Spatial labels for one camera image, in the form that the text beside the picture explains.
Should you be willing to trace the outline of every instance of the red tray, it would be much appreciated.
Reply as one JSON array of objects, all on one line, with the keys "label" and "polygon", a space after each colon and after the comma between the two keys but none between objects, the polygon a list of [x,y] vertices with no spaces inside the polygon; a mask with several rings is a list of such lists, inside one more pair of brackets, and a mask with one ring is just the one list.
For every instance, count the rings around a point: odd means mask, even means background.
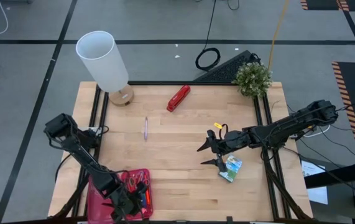
[{"label": "red tray", "polygon": [[[138,169],[138,170],[131,170],[129,171],[129,175],[131,177],[136,178],[140,171],[146,175],[147,179],[149,180],[148,183],[148,194],[149,205],[147,204],[147,208],[143,209],[143,217],[149,218],[152,215],[152,196],[151,196],[151,187],[150,187],[150,172],[147,169]],[[127,183],[127,173],[123,172],[121,175],[121,180],[125,182],[129,191],[133,191],[133,188],[129,188],[129,183]],[[105,206],[103,203],[111,203],[110,199],[103,199],[102,196],[98,193],[97,189],[94,187],[93,183],[91,182],[91,177],[89,178],[89,189],[88,189],[88,223],[89,224],[110,224],[115,223],[114,220],[111,218],[111,213],[114,211],[112,207]],[[141,213],[138,213],[135,216],[127,215],[127,219],[130,220],[141,220]]]}]

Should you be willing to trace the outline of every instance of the yellow tag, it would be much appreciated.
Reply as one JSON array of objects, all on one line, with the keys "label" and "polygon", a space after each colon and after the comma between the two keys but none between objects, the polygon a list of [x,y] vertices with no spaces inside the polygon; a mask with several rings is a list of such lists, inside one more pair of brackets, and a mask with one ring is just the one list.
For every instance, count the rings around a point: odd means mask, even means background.
[{"label": "yellow tag", "polygon": [[219,129],[223,128],[222,125],[220,125],[219,123],[215,123],[214,125],[216,126],[216,128],[219,128]]}]

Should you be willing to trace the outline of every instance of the green plant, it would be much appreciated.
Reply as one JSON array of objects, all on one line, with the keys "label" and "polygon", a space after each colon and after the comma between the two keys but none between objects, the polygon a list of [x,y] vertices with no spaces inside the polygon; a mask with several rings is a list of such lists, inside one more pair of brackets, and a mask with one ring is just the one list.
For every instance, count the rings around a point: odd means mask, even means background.
[{"label": "green plant", "polygon": [[239,67],[233,84],[244,96],[263,97],[271,86],[271,73],[263,64],[247,63]]}]

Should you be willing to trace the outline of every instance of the purple pen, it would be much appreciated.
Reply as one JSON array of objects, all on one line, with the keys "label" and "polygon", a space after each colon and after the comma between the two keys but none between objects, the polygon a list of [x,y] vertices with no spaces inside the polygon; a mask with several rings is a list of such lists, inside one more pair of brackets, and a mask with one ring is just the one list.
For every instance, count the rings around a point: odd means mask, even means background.
[{"label": "purple pen", "polygon": [[147,127],[148,127],[148,118],[145,117],[145,126],[144,126],[144,139],[147,140]]}]

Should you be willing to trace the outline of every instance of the wooden table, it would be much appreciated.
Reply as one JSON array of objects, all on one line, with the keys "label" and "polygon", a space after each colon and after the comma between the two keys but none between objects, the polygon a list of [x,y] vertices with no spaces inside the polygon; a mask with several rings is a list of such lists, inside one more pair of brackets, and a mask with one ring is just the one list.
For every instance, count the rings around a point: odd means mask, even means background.
[{"label": "wooden table", "polygon": [[[88,126],[95,87],[95,82],[80,85],[73,111],[79,127]],[[150,170],[154,204],[151,220],[225,221],[226,216],[232,216],[234,221],[272,221],[260,148],[234,152],[243,164],[233,183],[222,179],[217,167],[200,165],[215,158],[210,149],[196,152],[205,141],[206,130],[218,132],[215,122],[228,124],[229,130],[257,125],[253,100],[238,93],[236,86],[193,85],[189,95],[170,113],[167,102],[180,88],[134,85],[132,104],[117,107],[109,103],[105,122],[109,132],[103,136],[99,163],[111,170]],[[281,83],[272,84],[268,97],[273,121],[288,116]],[[264,109],[260,107],[265,122]],[[146,116],[148,140],[144,141]],[[297,150],[292,140],[287,147]],[[288,192],[312,216],[298,156],[280,150],[280,160]],[[57,213],[69,199],[79,170],[74,159],[67,160],[60,169],[49,215]],[[275,191],[282,217],[280,195],[276,188]],[[82,197],[80,214],[85,207],[85,193]]]}]

